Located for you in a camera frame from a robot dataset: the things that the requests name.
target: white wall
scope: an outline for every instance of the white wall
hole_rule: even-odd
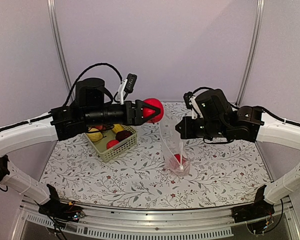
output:
[[[67,95],[51,31],[47,1],[0,0],[0,126],[62,105]],[[52,143],[9,154],[38,179]],[[22,196],[0,191],[0,240],[7,240]]]
[[[182,100],[197,87],[222,88],[236,100],[248,57],[257,1],[58,0],[66,63],[74,80],[87,66],[113,64],[138,76],[130,99]],[[101,77],[112,93],[116,74]]]
[[[300,122],[300,0],[266,1],[257,51],[243,100]],[[264,143],[275,176],[300,161],[300,151]],[[300,222],[300,190],[291,194]]]

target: clear plastic bag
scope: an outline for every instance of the clear plastic bag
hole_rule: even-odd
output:
[[[184,142],[175,127],[178,124],[176,117],[165,106],[164,116],[159,122],[162,154],[165,164],[178,176],[186,176],[190,171],[190,162],[184,151]]]

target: beige basket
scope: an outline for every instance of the beige basket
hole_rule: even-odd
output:
[[[86,139],[89,141],[89,143],[92,145],[97,154],[100,156],[100,158],[102,158],[102,160],[105,163],[109,162],[110,160],[114,159],[115,157],[119,156],[125,151],[131,149],[133,146],[137,145],[137,131],[130,126],[122,125],[122,127],[124,128],[124,130],[132,132],[132,135],[109,149],[107,149],[107,143],[111,140],[116,139],[116,134],[112,130],[103,132],[103,136],[106,137],[97,142],[92,142],[89,139],[89,137],[86,134],[84,134]]]

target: floral tablecloth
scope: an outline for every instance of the floral tablecloth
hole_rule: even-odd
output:
[[[165,103],[181,119],[182,103]],[[158,124],[136,127],[138,145],[104,163],[84,135],[58,142],[41,182],[61,198],[129,208],[218,207],[253,201],[256,189],[270,181],[254,143],[225,145],[188,140],[190,174],[178,177],[165,167]]]

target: plastic basket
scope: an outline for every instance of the plastic basket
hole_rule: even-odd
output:
[[[162,154],[165,164],[178,176],[186,176],[190,171],[190,162],[184,152],[184,142],[180,138],[180,134],[176,131],[177,119],[173,113],[164,107],[164,116],[159,123]]]
[[[111,140],[116,139],[116,134],[112,130],[103,132],[103,136],[106,137],[97,142],[92,142],[87,134],[84,134],[86,139],[89,141],[89,143],[105,163],[137,145],[137,131],[130,126],[122,125],[122,127],[124,128],[124,130],[130,131],[132,135],[109,149],[107,149],[107,143]]]

